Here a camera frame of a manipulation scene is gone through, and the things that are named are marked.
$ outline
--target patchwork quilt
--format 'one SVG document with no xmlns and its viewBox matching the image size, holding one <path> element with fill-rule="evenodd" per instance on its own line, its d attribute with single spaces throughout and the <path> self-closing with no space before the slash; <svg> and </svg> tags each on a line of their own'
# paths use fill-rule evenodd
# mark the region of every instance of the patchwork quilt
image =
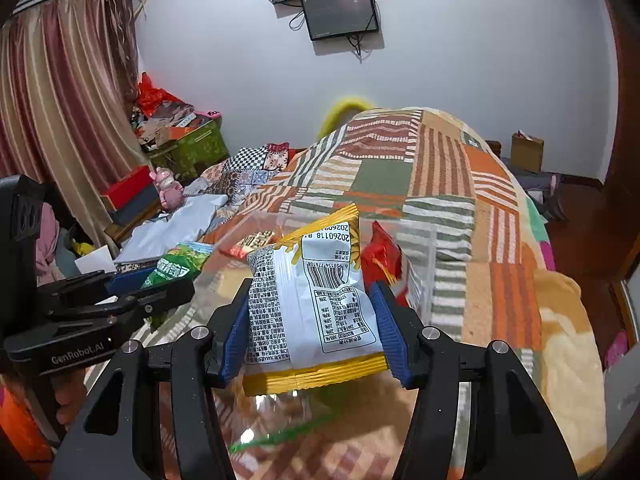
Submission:
<svg viewBox="0 0 640 480">
<path fill-rule="evenodd" d="M 420 246 L 420 230 L 435 226 L 431 323 L 469 344 L 507 341 L 554 414 L 578 472 L 597 466 L 606 453 L 604 386 L 580 290 L 547 270 L 553 267 L 541 250 L 548 245 L 542 219 L 463 121 L 431 108 L 363 112 L 297 155 L 203 241 L 215 243 L 254 211 L 330 213 L 350 203 L 363 217 L 399 219 L 408 253 L 412 243 Z M 148 332 L 141 340 L 178 337 L 201 322 L 197 311 L 181 307 L 161 329 L 162 340 Z M 403 390 L 389 372 L 347 384 L 339 417 L 284 444 L 233 454 L 236 476 L 391 478 L 416 391 Z M 461 383 L 450 478 L 464 469 L 469 395 L 470 385 Z M 224 427 L 230 413 L 219 416 Z"/>
</svg>

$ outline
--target light blue cloth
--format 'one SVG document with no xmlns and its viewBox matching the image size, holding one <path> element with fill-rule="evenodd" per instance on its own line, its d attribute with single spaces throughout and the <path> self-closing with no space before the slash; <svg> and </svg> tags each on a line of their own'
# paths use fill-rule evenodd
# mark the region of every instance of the light blue cloth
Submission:
<svg viewBox="0 0 640 480">
<path fill-rule="evenodd" d="M 135 262 L 159 258 L 182 242 L 196 242 L 207 231 L 219 207 L 225 205 L 226 195 L 188 196 L 184 205 L 166 219 L 144 222 L 133 229 L 127 245 L 115 262 Z"/>
</svg>

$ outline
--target metal screw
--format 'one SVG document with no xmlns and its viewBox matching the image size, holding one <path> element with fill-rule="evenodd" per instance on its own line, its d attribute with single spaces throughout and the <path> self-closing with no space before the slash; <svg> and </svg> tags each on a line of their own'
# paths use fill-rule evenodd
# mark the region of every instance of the metal screw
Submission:
<svg viewBox="0 0 640 480">
<path fill-rule="evenodd" d="M 204 339 L 209 335 L 209 329 L 206 326 L 197 326 L 191 330 L 191 337 L 194 339 Z"/>
<path fill-rule="evenodd" d="M 426 326 L 422 329 L 422 337 L 425 339 L 437 339 L 440 337 L 440 330 L 434 326 Z"/>
<path fill-rule="evenodd" d="M 125 354 L 132 354 L 138 349 L 139 346 L 140 343 L 138 343 L 135 339 L 129 339 L 122 345 L 122 351 Z"/>
<path fill-rule="evenodd" d="M 498 354 L 506 354 L 509 351 L 509 345 L 504 341 L 494 341 L 491 343 L 491 348 L 493 348 Z"/>
</svg>

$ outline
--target red box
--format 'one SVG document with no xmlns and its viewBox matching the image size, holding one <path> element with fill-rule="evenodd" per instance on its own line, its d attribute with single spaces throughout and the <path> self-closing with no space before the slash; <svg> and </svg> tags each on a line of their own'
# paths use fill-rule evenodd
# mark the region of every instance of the red box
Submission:
<svg viewBox="0 0 640 480">
<path fill-rule="evenodd" d="M 148 166 L 140 166 L 116 182 L 100 198 L 107 211 L 117 211 L 151 183 Z"/>
</svg>

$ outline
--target wooden floor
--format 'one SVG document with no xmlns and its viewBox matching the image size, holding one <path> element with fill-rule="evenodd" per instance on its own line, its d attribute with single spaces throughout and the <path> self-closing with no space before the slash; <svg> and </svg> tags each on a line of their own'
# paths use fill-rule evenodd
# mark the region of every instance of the wooden floor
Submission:
<svg viewBox="0 0 640 480">
<path fill-rule="evenodd" d="M 584 305 L 595 335 L 600 359 L 619 330 L 620 311 L 609 290 L 620 262 L 638 234 L 630 218 L 616 213 L 594 187 L 561 184 L 558 193 L 567 222 L 546 225 L 558 272 L 582 289 Z"/>
</svg>

